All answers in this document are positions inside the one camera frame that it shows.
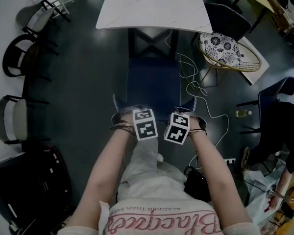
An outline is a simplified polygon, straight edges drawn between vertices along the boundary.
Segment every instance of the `yellow table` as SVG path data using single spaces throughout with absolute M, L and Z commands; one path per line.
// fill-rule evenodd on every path
M 239 0 L 235 0 L 233 2 L 233 5 L 236 5 Z M 253 29 L 257 26 L 257 24 L 260 22 L 260 20 L 263 18 L 265 15 L 267 9 L 270 10 L 272 13 L 274 13 L 273 8 L 271 7 L 270 3 L 268 0 L 247 0 L 251 7 L 253 8 L 254 12 L 257 14 L 257 12 L 260 12 L 259 17 L 257 18 L 256 22 L 252 26 L 250 33 L 253 31 Z

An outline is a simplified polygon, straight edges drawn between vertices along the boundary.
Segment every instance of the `power strip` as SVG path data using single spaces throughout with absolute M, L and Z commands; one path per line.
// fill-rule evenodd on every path
M 224 161 L 229 164 L 234 164 L 236 159 L 224 159 Z

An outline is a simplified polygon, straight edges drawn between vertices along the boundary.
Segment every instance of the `white t-shirt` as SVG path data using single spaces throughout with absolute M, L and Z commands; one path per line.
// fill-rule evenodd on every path
M 111 209 L 101 203 L 99 231 L 66 227 L 58 235 L 259 235 L 253 223 L 220 229 L 214 209 L 195 200 L 176 180 L 162 176 L 143 180 L 122 193 Z

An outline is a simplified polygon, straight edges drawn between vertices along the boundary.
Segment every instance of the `gray pants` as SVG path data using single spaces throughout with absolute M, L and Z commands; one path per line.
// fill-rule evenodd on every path
M 158 139 L 139 141 L 133 151 L 131 162 L 126 167 L 119 186 L 118 200 L 132 185 L 150 178 L 167 176 L 183 184 L 185 175 L 166 162 L 158 162 Z

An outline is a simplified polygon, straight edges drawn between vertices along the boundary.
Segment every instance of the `marble table top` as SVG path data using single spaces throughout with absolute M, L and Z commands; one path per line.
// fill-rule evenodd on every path
M 203 0 L 105 0 L 96 28 L 131 27 L 212 33 Z

